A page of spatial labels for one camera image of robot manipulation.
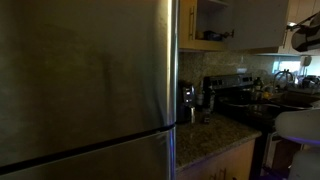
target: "freezer door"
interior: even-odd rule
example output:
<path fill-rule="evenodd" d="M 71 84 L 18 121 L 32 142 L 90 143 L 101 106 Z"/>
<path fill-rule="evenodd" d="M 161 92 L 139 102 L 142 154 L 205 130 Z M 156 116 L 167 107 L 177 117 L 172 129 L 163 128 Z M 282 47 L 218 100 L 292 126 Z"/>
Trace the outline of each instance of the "freezer door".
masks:
<path fill-rule="evenodd" d="M 1 180 L 165 180 L 174 177 L 174 130 L 0 176 Z"/>
<path fill-rule="evenodd" d="M 175 0 L 0 2 L 0 167 L 174 123 Z"/>

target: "jar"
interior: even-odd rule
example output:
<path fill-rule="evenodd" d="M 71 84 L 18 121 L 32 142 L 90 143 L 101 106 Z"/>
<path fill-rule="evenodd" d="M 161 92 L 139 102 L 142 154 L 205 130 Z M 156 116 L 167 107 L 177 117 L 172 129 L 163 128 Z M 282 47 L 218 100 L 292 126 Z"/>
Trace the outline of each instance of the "jar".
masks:
<path fill-rule="evenodd" d="M 256 80 L 253 81 L 254 90 L 261 91 L 263 87 L 263 82 L 260 77 L 257 77 Z"/>

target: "coffee maker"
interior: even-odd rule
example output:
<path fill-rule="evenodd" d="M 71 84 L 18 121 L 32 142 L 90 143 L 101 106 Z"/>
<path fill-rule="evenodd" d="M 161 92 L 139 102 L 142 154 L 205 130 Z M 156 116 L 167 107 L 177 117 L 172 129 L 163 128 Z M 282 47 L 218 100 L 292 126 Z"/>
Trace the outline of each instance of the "coffee maker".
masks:
<path fill-rule="evenodd" d="M 195 93 L 192 83 L 179 80 L 177 90 L 177 123 L 195 121 Z"/>

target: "window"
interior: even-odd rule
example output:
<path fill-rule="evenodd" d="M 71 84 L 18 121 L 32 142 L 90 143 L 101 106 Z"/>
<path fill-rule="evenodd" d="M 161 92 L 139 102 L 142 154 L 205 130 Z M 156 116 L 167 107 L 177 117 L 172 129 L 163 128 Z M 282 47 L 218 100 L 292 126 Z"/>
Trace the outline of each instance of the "window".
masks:
<path fill-rule="evenodd" d="M 299 74 L 300 57 L 276 57 L 273 63 L 272 73 L 276 74 L 279 71 L 289 69 L 294 74 Z"/>

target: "countertop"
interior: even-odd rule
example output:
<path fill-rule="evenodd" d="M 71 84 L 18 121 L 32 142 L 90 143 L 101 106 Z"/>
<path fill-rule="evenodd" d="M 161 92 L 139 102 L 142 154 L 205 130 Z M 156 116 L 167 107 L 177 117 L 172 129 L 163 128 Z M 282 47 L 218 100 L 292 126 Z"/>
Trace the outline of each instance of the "countertop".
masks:
<path fill-rule="evenodd" d="M 199 121 L 177 125 L 177 172 L 261 136 L 260 131 L 221 114 L 210 115 L 209 124 L 200 119 L 201 113 L 196 113 Z"/>

